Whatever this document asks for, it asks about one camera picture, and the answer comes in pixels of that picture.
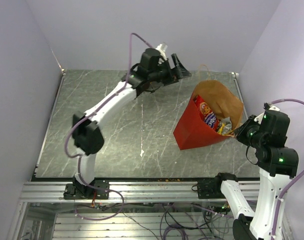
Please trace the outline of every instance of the lavender wall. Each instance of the lavender wall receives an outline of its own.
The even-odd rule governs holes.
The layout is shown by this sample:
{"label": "lavender wall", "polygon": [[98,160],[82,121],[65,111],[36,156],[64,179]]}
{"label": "lavender wall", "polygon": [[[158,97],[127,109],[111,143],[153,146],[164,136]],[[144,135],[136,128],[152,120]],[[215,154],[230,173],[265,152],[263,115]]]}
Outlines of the lavender wall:
{"label": "lavender wall", "polygon": [[24,0],[0,0],[0,240],[44,138],[61,70]]}
{"label": "lavender wall", "polygon": [[[239,72],[280,0],[27,0],[63,68],[126,69],[128,37],[168,44],[195,70]],[[139,61],[145,45],[134,41]]]}
{"label": "lavender wall", "polygon": [[[282,0],[240,72],[240,88],[250,114],[264,102],[281,98],[304,101],[304,0]],[[304,106],[280,103],[291,118],[287,146],[304,169]],[[286,212],[297,240],[304,240],[304,177],[290,189]]]}

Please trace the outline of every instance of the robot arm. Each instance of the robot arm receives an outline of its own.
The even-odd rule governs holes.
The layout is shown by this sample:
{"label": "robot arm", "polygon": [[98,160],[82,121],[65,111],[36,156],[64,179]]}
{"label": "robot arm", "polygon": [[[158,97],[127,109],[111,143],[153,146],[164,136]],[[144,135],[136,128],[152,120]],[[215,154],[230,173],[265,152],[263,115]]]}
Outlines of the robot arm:
{"label": "robot arm", "polygon": [[[84,113],[77,112],[73,115],[73,126],[86,116],[91,116],[72,133],[74,145],[77,147],[77,153],[83,156],[80,164],[80,172],[86,183],[90,185],[93,184],[96,154],[104,145],[101,130],[108,120],[111,119],[119,109],[136,99],[144,91],[147,91],[152,82],[166,86],[191,76],[191,73],[180,63],[176,54],[171,55],[175,66],[170,68],[169,60],[165,55],[166,48],[167,46],[164,43],[158,45],[157,48],[147,48],[142,54],[140,63],[135,64],[131,68],[129,73],[130,77],[125,89],[108,101],[99,112],[91,116],[103,102],[124,87],[126,76],[124,76],[115,89],[97,105]],[[73,184],[80,195],[88,198],[93,194],[93,189],[84,185],[79,177],[79,173],[74,175]]]}
{"label": "robot arm", "polygon": [[[254,147],[260,168],[260,191],[254,212],[243,194],[236,176],[226,173],[221,178],[221,192],[226,197],[234,215],[235,240],[269,240],[274,222],[276,204],[282,189],[296,176],[298,155],[294,149],[284,146],[289,118],[279,108],[268,106],[259,116],[250,118],[236,132],[236,139],[248,147]],[[278,225],[274,239],[282,240],[282,220],[285,199],[282,199]]]}

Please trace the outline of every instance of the snack package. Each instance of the snack package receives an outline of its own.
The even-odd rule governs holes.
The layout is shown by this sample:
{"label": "snack package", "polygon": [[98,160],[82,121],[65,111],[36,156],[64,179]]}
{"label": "snack package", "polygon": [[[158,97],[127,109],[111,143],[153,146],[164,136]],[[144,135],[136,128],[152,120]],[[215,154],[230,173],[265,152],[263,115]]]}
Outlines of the snack package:
{"label": "snack package", "polygon": [[204,114],[203,114],[203,112],[204,112],[203,108],[204,108],[204,104],[205,104],[204,100],[199,95],[197,95],[196,98],[194,99],[194,103],[198,109],[201,120],[204,121]]}
{"label": "snack package", "polygon": [[232,130],[232,123],[229,117],[220,120],[221,125],[218,126],[216,132],[220,135],[226,135]]}
{"label": "snack package", "polygon": [[204,123],[206,123],[213,130],[217,130],[220,121],[217,119],[211,108],[205,103],[202,97],[197,95],[194,102]]}

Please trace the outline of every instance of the paper bag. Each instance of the paper bag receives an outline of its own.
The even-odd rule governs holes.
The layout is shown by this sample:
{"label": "paper bag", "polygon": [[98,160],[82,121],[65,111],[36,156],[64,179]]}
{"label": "paper bag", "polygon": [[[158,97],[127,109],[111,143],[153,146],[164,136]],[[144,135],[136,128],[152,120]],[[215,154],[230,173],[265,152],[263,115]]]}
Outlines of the paper bag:
{"label": "paper bag", "polygon": [[194,103],[197,95],[204,99],[217,118],[230,117],[232,129],[239,127],[241,123],[243,103],[219,81],[201,81],[194,88],[188,105],[173,132],[180,150],[208,146],[229,137],[218,134],[201,120]]}

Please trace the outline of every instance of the red paper bag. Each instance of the red paper bag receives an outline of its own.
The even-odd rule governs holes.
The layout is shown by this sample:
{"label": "red paper bag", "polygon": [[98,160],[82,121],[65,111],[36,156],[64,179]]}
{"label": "red paper bag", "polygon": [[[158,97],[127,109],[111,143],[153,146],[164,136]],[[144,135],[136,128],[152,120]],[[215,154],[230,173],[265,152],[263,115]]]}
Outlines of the red paper bag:
{"label": "red paper bag", "polygon": [[201,120],[194,103],[197,95],[204,99],[217,118],[230,117],[232,129],[237,128],[242,119],[244,105],[227,87],[217,80],[199,82],[174,130],[174,137],[180,150],[204,147],[228,138],[226,135],[218,134]]}

